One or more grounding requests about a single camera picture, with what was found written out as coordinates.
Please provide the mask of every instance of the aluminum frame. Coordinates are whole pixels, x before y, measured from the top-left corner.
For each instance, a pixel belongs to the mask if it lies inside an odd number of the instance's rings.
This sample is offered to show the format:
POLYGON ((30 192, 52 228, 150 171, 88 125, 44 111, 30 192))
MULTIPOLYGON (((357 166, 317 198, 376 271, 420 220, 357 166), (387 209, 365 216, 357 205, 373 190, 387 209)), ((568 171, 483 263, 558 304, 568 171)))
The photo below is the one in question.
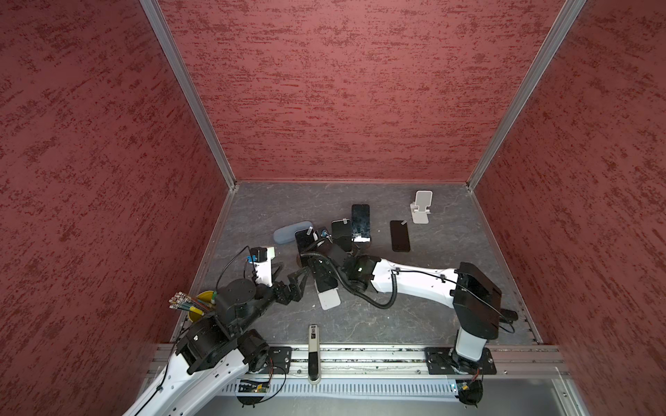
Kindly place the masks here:
POLYGON ((474 190, 479 184, 481 177, 486 172, 486 169, 488 169, 490 162, 499 150, 502 142, 509 133, 509 130, 511 130, 518 115, 523 110, 529 96, 532 94, 532 91, 534 91, 534 88, 536 88, 541 76, 546 68, 548 68, 550 61, 552 61, 567 33, 569 33, 569 29, 571 29, 573 22, 576 20, 576 17, 578 17, 578 13, 580 13, 585 2, 586 0, 567 0, 564 3, 564 6, 562 6, 562 9, 559 11, 559 14, 553 22, 553 26, 548 32, 548 35, 546 35, 543 40, 539 52, 537 52, 534 61, 532 61, 532 65, 529 67, 529 70, 527 70, 523 82, 520 84, 520 87, 518 87, 518 91, 511 101, 511 104, 509 104, 509 108, 507 108, 495 133, 490 139, 488 147, 486 147, 486 150, 470 175, 470 179, 468 180, 468 187, 470 190, 474 190))
POLYGON ((231 170, 231 165, 226 159, 222 145, 217 138, 217 133, 215 133, 215 129, 213 128, 212 123, 208 118, 208 114, 206 113, 206 109, 204 108, 204 105, 201 102, 201 98, 196 91, 196 87, 190 78, 190 73, 185 67, 185 62, 182 60, 182 56, 178 51, 178 47, 176 46, 176 42, 174 41, 173 36, 171 35, 171 31, 168 28, 167 20, 162 13, 160 5, 157 3, 157 0, 140 1, 141 6, 143 7, 143 11, 146 13, 148 20, 153 27, 155 36, 157 36, 157 40, 162 46, 162 50, 166 55, 166 59, 171 65, 171 69, 173 70, 174 75, 176 75, 178 84, 180 84, 182 92, 185 95, 190 108, 192 109, 192 113, 194 114, 196 122, 199 124, 201 132, 204 134, 204 137, 208 142, 210 151, 215 157, 215 161, 217 162, 217 165, 220 168, 222 175, 224 176, 226 185, 229 187, 229 190, 235 189, 236 177, 234 176, 234 172, 231 170))

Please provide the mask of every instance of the black smartphone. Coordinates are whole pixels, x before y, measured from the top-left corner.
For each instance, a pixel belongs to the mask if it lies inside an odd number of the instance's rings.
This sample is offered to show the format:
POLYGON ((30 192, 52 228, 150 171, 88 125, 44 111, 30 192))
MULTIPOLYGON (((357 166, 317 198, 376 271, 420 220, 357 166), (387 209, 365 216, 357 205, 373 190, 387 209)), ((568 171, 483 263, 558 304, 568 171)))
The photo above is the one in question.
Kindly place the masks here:
POLYGON ((391 246, 395 252, 409 252, 412 247, 410 245, 410 234, 407 231, 406 221, 391 221, 391 246))
POLYGON ((338 220, 331 222, 331 235, 333 242, 344 251, 352 252, 352 222, 349 220, 338 220))
POLYGON ((294 237, 296 237, 298 252, 303 253, 317 239, 317 232, 312 228, 306 228, 305 230, 296 231, 294 237))
POLYGON ((352 241, 370 242, 370 205, 352 205, 352 241))

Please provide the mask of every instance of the marble pattern surface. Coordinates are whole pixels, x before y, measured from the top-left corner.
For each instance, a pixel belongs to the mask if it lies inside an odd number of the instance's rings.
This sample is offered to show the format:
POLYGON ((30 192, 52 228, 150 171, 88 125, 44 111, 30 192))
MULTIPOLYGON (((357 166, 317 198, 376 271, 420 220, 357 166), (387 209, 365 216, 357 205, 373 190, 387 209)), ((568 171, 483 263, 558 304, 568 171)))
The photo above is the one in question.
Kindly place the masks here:
POLYGON ((476 188, 595 415, 666 409, 665 21, 589 0, 476 188))
POLYGON ((468 179, 564 1, 159 3, 237 178, 432 183, 468 179))
POLYGON ((121 415, 226 184, 137 0, 0 27, 0 415, 121 415))
MULTIPOLYGON (((502 290, 502 306, 517 309, 510 284, 502 276, 478 214, 465 186, 381 184, 282 184, 242 183, 214 254, 203 289, 212 289, 224 265, 245 245, 274 245, 273 231, 303 220, 315 227, 330 228, 333 220, 349 218, 352 204, 370 205, 372 247, 367 251, 397 263, 429 268, 457 267, 460 262, 477 265, 502 290), (429 224, 411 222, 409 204, 417 190, 434 192, 429 224), (391 249, 390 220, 408 220, 412 251, 391 249)), ((276 246, 275 262, 284 262, 281 280, 297 270, 296 243, 276 246)), ((222 277, 221 285, 241 278, 243 262, 237 260, 222 277)), ((452 309, 441 304, 398 295, 392 308, 379 310, 339 289, 342 304, 323 311, 312 278, 304 299, 289 306, 276 304, 254 327, 270 342, 305 342, 306 326, 320 325, 323 342, 350 343, 453 343, 458 322, 452 309)), ((389 294, 370 293, 381 302, 389 294)), ((515 324, 516 334, 500 331, 498 344, 530 344, 532 333, 524 320, 515 324)))

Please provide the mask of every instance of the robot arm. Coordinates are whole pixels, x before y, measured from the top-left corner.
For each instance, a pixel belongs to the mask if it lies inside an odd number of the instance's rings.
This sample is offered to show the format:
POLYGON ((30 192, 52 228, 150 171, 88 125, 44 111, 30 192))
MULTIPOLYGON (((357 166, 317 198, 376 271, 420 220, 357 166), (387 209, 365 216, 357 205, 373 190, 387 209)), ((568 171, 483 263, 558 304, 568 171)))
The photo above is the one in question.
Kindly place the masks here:
POLYGON ((460 373, 476 372, 484 346, 498 337, 501 290, 471 263, 461 263, 458 269, 427 269, 361 256, 353 263, 347 259, 345 266, 342 270, 357 288, 372 284, 377 292, 390 293, 395 280, 399 294, 453 308, 461 328, 450 364, 460 373))
POLYGON ((274 282, 274 250, 253 248, 253 280, 237 279, 220 288, 215 311, 194 322, 171 351, 166 367, 124 416, 192 416, 238 377, 259 371, 268 344, 256 330, 247 330, 273 303, 298 302, 307 270, 274 282))

